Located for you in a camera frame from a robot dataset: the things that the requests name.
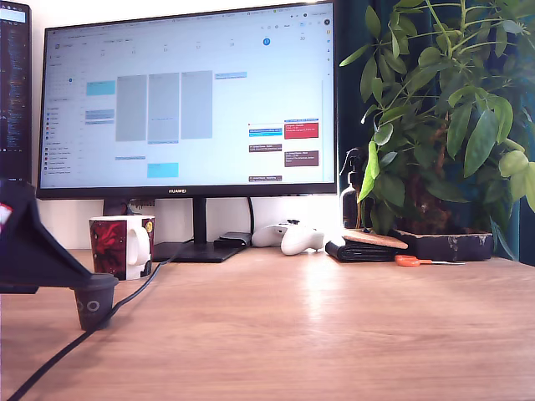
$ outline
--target scissors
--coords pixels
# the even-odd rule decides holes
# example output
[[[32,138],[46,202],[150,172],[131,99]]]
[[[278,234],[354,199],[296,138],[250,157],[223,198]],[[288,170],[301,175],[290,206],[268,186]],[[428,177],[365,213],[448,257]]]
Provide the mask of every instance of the scissors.
[[[419,265],[464,265],[461,261],[430,261],[408,255],[396,255],[395,262],[398,266],[402,267],[418,267]]]

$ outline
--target plant pot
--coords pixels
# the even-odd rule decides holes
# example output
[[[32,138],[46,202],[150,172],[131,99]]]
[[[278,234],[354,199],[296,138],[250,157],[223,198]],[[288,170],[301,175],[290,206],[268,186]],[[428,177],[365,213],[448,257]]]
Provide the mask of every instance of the plant pot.
[[[494,247],[491,233],[417,235],[393,230],[390,234],[409,246],[407,254],[433,261],[485,261]]]

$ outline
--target white wall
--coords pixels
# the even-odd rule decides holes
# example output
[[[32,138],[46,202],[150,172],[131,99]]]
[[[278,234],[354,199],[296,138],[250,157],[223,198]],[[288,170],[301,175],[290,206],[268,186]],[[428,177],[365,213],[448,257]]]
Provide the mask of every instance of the white wall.
[[[266,0],[27,0],[33,11],[33,183],[37,183],[39,113],[43,76],[43,33],[48,27],[95,23],[160,15],[196,13],[230,8],[254,7],[291,1]],[[257,227],[289,218],[326,231],[339,226],[337,196],[304,196],[253,199]],[[212,241],[226,231],[247,231],[247,201],[210,199],[207,203],[208,239]],[[88,219],[100,216],[101,200],[47,200],[39,202],[44,225],[66,248],[89,248]],[[192,235],[191,200],[158,200],[155,240],[184,241]]]

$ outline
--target computer monitor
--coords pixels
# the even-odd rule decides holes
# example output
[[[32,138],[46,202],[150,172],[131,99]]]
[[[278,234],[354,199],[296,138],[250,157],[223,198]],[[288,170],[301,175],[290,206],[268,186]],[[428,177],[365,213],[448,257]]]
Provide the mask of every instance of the computer monitor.
[[[38,197],[336,193],[334,61],[332,0],[47,28]]]
[[[0,1],[0,178],[32,179],[30,7]]]

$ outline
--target desk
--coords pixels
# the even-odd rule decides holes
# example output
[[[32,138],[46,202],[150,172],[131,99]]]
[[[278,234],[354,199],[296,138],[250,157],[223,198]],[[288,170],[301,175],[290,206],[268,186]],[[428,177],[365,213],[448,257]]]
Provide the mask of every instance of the desk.
[[[88,251],[73,254],[91,267]],[[115,300],[142,281],[122,282]],[[2,397],[80,335],[74,294],[2,297]],[[27,400],[535,398],[535,269],[250,249],[172,264]]]

